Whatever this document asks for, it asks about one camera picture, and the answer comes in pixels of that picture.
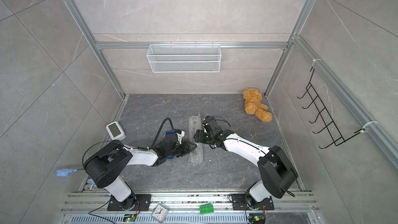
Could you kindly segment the blue tape dispenser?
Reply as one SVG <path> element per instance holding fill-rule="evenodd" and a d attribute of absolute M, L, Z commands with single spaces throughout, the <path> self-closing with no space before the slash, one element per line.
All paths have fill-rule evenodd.
<path fill-rule="evenodd" d="M 165 133 L 167 159 L 174 159 L 175 135 L 172 131 Z"/>

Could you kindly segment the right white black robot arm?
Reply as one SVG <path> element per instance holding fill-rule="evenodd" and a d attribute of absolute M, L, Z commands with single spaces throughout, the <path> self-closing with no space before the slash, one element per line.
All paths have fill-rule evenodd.
<path fill-rule="evenodd" d="M 272 197 L 281 199 L 285 194 L 295 197 L 289 188 L 297 180 L 298 173 L 281 147 L 250 142 L 231 130 L 222 129 L 214 117 L 207 116 L 202 125 L 203 130 L 196 130 L 195 142 L 235 153 L 259 169 L 261 180 L 249 187 L 238 202 L 257 209 Z"/>

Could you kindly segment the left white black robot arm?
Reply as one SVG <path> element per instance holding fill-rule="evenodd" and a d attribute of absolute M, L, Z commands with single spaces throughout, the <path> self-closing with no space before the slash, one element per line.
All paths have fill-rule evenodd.
<path fill-rule="evenodd" d="M 121 141 L 126 138 L 119 122 L 106 126 L 111 141 L 88 159 L 82 159 L 83 169 L 94 180 L 97 188 L 111 194 L 111 201 L 130 210 L 138 202 L 128 184 L 120 177 L 127 166 L 156 167 L 169 158 L 183 157 L 197 148 L 197 144 L 184 141 L 183 130 L 175 129 L 170 118 L 165 118 L 152 143 L 144 147 L 131 147 Z"/>

